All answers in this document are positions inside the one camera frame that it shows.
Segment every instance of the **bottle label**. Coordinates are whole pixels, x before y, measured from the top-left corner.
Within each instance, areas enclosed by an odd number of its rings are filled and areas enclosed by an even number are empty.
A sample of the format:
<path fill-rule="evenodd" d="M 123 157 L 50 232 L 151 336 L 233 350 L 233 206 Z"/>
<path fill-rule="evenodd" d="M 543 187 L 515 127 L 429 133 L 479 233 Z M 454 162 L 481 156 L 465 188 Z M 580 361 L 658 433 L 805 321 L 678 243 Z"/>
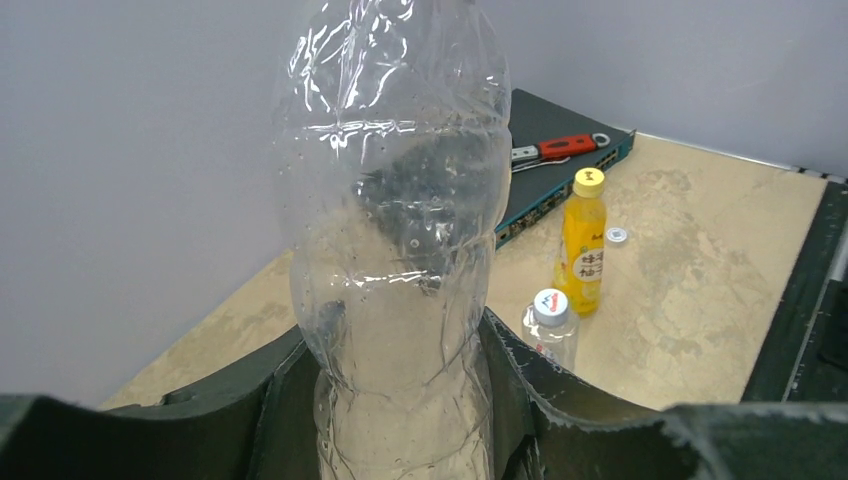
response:
<path fill-rule="evenodd" d="M 604 249 L 595 248 L 581 252 L 572 265 L 574 277 L 581 282 L 595 282 L 604 272 Z"/>
<path fill-rule="evenodd" d="M 537 343 L 536 351 L 541 353 L 542 356 L 546 357 L 548 360 L 551 360 L 552 362 L 559 365 L 559 358 L 557 358 L 557 355 L 553 351 L 551 351 L 550 348 L 542 345 L 541 343 Z"/>

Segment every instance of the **red handle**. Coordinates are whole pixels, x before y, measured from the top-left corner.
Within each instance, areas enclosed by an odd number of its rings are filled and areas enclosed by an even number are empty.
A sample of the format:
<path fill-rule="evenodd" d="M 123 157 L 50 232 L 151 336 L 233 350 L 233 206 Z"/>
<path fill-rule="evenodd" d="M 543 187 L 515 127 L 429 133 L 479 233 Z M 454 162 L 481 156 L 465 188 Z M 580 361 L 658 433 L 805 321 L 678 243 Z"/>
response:
<path fill-rule="evenodd" d="M 582 153 L 591 152 L 598 148 L 598 145 L 592 140 L 592 136 L 588 133 L 573 135 L 571 137 L 561 137 L 554 140 L 548 140 L 539 144 L 539 153 L 545 160 L 554 158 L 570 157 L 580 155 Z"/>

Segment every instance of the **bottle cap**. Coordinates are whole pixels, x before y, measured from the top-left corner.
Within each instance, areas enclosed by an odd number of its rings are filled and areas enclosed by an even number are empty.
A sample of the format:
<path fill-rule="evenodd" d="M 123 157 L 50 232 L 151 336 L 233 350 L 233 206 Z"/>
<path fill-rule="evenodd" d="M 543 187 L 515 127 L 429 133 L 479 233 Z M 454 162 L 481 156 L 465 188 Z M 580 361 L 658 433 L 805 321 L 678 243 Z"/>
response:
<path fill-rule="evenodd" d="M 546 327 L 558 327 L 568 320 L 568 298 L 555 288 L 546 288 L 533 299 L 533 316 Z"/>
<path fill-rule="evenodd" d="M 612 227 L 607 230 L 607 240 L 612 243 L 623 243 L 627 240 L 627 230 L 618 227 Z"/>
<path fill-rule="evenodd" d="M 574 175 L 574 193 L 584 198 L 597 198 L 604 193 L 604 172 L 597 168 L 581 168 Z"/>

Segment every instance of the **marble surface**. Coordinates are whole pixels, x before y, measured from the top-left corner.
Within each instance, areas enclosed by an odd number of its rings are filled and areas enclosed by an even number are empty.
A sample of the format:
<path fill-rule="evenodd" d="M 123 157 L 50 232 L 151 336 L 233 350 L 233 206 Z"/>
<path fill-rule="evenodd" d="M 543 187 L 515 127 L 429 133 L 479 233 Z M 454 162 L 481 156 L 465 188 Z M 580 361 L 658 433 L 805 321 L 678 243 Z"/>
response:
<path fill-rule="evenodd" d="M 739 400 L 825 181 L 639 136 L 608 174 L 601 308 L 576 373 L 647 407 Z M 501 248 L 487 304 L 513 329 L 550 284 L 562 207 Z M 156 403 L 295 324 L 290 255 L 242 286 L 102 405 Z"/>

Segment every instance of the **white bottle cap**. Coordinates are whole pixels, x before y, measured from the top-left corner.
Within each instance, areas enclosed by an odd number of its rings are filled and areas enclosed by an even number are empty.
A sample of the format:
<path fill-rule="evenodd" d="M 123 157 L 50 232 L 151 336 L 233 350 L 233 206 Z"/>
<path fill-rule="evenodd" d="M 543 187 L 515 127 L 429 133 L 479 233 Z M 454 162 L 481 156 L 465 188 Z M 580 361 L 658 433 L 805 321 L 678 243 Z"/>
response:
<path fill-rule="evenodd" d="M 568 298 L 555 288 L 546 288 L 533 299 L 533 316 L 546 327 L 559 327 L 568 320 Z"/>
<path fill-rule="evenodd" d="M 618 227 L 612 227 L 607 230 L 607 240 L 612 243 L 622 243 L 627 240 L 627 230 Z"/>

